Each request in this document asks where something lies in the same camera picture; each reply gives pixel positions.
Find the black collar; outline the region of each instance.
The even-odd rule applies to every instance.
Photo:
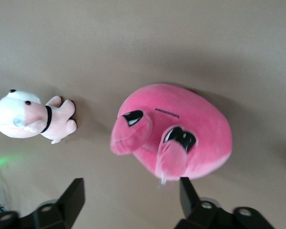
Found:
[[[49,128],[51,120],[52,120],[52,109],[49,106],[45,106],[45,107],[47,108],[47,111],[48,111],[48,121],[47,121],[47,126],[46,128],[44,128],[42,133],[45,132]]]

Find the plush toy's leg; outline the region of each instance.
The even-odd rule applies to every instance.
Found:
[[[64,117],[70,118],[75,113],[75,105],[71,100],[67,99],[63,102],[59,111]]]
[[[152,129],[152,120],[143,111],[133,111],[118,117],[111,134],[111,150],[118,155],[134,152],[147,142]]]
[[[66,124],[68,134],[72,134],[77,129],[76,122],[73,119],[69,119]]]
[[[61,140],[53,140],[51,141],[51,144],[56,144],[56,143],[59,143]]]
[[[161,172],[164,179],[178,179],[185,173],[187,152],[195,142],[194,135],[184,132],[179,126],[171,126],[163,133],[156,170]]]
[[[60,107],[61,106],[61,97],[60,96],[55,96],[53,98],[51,98],[48,102],[47,102],[47,106],[55,106],[55,107]]]

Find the plush pig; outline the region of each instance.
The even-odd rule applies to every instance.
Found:
[[[168,84],[145,86],[122,104],[111,150],[134,156],[162,180],[205,176],[232,151],[223,114],[201,96]]]
[[[13,89],[0,100],[0,132],[14,138],[41,134],[55,144],[77,129],[74,112],[71,100],[55,96],[42,105],[36,95]]]

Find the beige floor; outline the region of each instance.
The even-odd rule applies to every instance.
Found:
[[[24,216],[84,177],[73,228],[174,228],[178,184],[159,188],[109,148],[124,99],[162,82],[199,91],[233,131],[231,158],[193,181],[198,193],[286,229],[286,1],[0,1],[0,98],[62,95],[79,124],[56,145],[0,133],[2,203]]]

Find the white and pink plush toy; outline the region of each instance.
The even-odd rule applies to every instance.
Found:
[[[36,95],[13,89],[0,100],[0,132],[14,138],[41,134],[55,144],[77,129],[74,112],[71,100],[55,96],[42,105]]]

